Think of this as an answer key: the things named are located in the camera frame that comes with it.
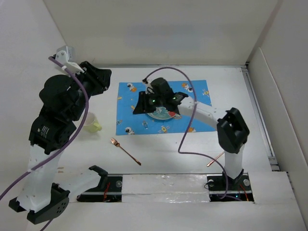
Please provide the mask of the image-right white robot arm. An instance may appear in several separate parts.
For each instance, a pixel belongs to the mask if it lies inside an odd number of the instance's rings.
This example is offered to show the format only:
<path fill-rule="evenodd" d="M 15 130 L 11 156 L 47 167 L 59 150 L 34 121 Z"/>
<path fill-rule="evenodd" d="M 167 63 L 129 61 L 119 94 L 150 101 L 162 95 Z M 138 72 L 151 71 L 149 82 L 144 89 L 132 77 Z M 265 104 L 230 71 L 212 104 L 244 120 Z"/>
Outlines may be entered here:
<path fill-rule="evenodd" d="M 218 143 L 225 152 L 226 175 L 222 178 L 225 188 L 232 190 L 240 184 L 244 169 L 242 165 L 244 146 L 250 133 L 240 111 L 214 108 L 193 99 L 183 92 L 174 92 L 168 82 L 159 77 L 144 79 L 147 90 L 139 92 L 133 114 L 155 112 L 164 107 L 178 115 L 193 116 L 195 119 L 214 128 L 218 134 Z"/>

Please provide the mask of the image-right black arm base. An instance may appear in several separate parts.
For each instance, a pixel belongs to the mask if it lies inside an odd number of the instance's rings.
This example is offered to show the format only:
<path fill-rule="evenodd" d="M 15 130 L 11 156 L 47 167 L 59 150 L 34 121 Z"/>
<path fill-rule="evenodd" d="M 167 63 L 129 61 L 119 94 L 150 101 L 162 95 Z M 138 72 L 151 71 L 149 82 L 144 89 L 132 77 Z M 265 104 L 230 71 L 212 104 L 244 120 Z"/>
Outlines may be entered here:
<path fill-rule="evenodd" d="M 228 180 L 222 174 L 207 175 L 204 188 L 209 192 L 210 202 L 254 202 L 251 182 L 247 173 L 237 181 Z"/>

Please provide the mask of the blue astronaut print placemat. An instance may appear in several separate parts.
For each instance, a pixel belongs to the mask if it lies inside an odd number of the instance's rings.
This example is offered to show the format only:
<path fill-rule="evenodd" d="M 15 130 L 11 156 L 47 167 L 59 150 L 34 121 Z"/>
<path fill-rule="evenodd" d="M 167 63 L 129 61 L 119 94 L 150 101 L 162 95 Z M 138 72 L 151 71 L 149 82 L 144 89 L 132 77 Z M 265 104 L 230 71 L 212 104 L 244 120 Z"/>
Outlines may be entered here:
<path fill-rule="evenodd" d="M 184 92 L 193 97 L 196 90 L 197 100 L 212 105 L 206 80 L 170 81 L 174 92 Z M 147 114 L 134 115 L 139 91 L 145 90 L 141 82 L 121 82 L 118 87 L 116 135 L 150 135 L 163 133 L 184 133 L 191 116 L 175 115 L 169 120 L 156 120 Z"/>

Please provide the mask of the image-left black arm base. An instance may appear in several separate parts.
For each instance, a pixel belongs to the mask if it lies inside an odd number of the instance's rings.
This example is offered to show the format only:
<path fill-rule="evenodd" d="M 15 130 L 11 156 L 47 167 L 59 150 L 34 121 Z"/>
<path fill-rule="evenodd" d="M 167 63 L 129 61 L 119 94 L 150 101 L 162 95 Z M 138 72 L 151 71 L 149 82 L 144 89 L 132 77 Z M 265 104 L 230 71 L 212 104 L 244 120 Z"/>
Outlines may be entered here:
<path fill-rule="evenodd" d="M 90 170 L 95 171 L 101 177 L 98 185 L 90 188 L 77 197 L 78 202 L 103 202 L 115 203 L 122 202 L 122 175 L 109 175 L 107 171 L 98 167 L 91 166 Z"/>

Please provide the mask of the red and teal plate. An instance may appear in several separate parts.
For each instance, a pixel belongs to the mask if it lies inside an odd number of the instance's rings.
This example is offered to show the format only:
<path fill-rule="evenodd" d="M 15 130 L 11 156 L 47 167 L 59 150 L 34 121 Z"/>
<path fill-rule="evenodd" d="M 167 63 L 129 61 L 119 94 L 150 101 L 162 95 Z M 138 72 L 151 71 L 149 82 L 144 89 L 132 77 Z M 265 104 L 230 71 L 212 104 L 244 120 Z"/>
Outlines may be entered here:
<path fill-rule="evenodd" d="M 172 119 L 176 113 L 168 111 L 165 107 L 157 107 L 154 112 L 148 113 L 147 115 L 156 120 L 169 120 Z"/>

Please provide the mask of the rose gold spoon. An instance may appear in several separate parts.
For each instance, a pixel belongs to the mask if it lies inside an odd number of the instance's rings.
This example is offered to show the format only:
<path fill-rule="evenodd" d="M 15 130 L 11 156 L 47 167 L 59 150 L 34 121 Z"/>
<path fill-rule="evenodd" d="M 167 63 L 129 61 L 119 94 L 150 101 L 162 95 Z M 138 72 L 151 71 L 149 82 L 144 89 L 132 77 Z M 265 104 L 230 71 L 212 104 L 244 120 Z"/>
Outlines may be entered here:
<path fill-rule="evenodd" d="M 216 162 L 222 155 L 225 154 L 225 151 L 223 151 L 222 153 L 220 153 L 218 156 L 216 156 L 213 160 L 211 160 L 206 167 L 210 167 L 214 162 Z"/>

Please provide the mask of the image-left white robot arm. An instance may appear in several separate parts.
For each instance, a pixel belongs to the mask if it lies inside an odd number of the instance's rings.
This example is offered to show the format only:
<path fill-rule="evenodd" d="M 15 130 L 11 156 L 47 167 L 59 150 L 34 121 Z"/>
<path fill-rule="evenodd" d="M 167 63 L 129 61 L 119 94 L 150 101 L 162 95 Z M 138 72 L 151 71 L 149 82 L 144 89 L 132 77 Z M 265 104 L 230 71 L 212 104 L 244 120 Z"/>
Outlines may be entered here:
<path fill-rule="evenodd" d="M 75 122 L 84 122 L 82 115 L 89 108 L 90 97 L 110 86 L 111 70 L 96 68 L 86 61 L 81 68 L 82 72 L 72 77 L 50 77 L 39 93 L 43 107 L 29 134 L 29 172 L 19 196 L 9 202 L 14 211 L 27 211 L 27 220 L 33 224 L 59 217 L 70 200 L 87 190 L 102 191 L 107 186 L 108 173 L 98 166 L 89 167 L 71 181 L 53 181 L 61 154 L 80 132 Z"/>

